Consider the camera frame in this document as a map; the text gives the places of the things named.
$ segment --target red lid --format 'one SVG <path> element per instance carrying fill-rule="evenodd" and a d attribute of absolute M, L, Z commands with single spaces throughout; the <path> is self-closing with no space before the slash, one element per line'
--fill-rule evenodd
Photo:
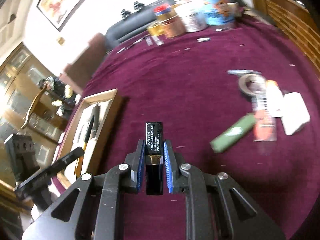
<path fill-rule="evenodd" d="M 163 4 L 163 5 L 159 5 L 157 6 L 156 8 L 154 8 L 153 10 L 155 12 L 161 12 L 161 11 L 164 11 L 168 8 L 168 5 L 167 4 Z"/>

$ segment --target silver screw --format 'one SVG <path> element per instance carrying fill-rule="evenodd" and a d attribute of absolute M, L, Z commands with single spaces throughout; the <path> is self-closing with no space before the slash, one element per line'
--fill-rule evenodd
<path fill-rule="evenodd" d="M 122 164 L 119 165 L 118 168 L 119 168 L 119 170 L 124 171 L 124 170 L 126 170 L 127 168 L 129 168 L 129 165 L 126 164 L 126 163 L 122 163 Z"/>
<path fill-rule="evenodd" d="M 190 170 L 191 169 L 191 165 L 189 163 L 183 163 L 181 165 L 181 168 L 185 171 Z"/>
<path fill-rule="evenodd" d="M 85 173 L 85 174 L 82 174 L 82 176 L 81 176 L 82 180 L 88 180 L 90 178 L 91 178 L 91 174 L 90 173 Z"/>
<path fill-rule="evenodd" d="M 228 178 L 228 174 L 226 174 L 225 172 L 220 172 L 218 174 L 219 179 L 227 179 Z"/>

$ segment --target table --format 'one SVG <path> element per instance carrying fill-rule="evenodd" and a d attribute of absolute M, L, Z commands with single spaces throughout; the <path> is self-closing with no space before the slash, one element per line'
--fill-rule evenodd
<path fill-rule="evenodd" d="M 210 37 L 211 41 L 196 42 Z M 145 137 L 145 123 L 162 121 L 164 138 L 203 172 L 230 174 L 289 239 L 310 212 L 320 189 L 320 83 L 310 62 L 273 26 L 243 19 L 233 30 L 210 28 L 162 46 L 145 41 L 107 57 L 83 96 L 118 88 L 127 98 L 100 172 L 122 163 Z M 261 71 L 281 90 L 301 93 L 311 122 L 293 135 L 277 120 L 277 141 L 253 142 L 248 133 L 223 154 L 209 142 L 252 111 L 229 69 Z M 185 239 L 183 195 L 125 195 L 125 239 Z"/>

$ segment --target curved wooden handle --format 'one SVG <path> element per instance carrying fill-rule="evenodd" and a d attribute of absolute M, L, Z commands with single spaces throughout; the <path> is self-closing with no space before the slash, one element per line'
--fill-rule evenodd
<path fill-rule="evenodd" d="M 31 114 L 34 112 L 36 105 L 39 103 L 42 95 L 44 94 L 44 92 L 46 92 L 47 90 L 47 84 L 44 84 L 43 89 L 39 92 L 39 94 L 36 95 L 36 97 L 33 99 L 31 106 L 29 107 L 29 110 L 26 114 L 26 119 L 24 121 L 24 124 L 21 126 L 21 129 L 25 129 L 28 125 L 28 123 L 30 122 L 31 119 Z"/>

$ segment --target white bottle with orange cap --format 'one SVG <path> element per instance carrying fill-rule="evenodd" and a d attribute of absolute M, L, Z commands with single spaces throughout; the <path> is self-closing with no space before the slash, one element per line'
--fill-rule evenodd
<path fill-rule="evenodd" d="M 277 82 L 268 80 L 266 82 L 267 109 L 272 117 L 281 117 L 283 115 L 283 94 L 278 87 Z"/>

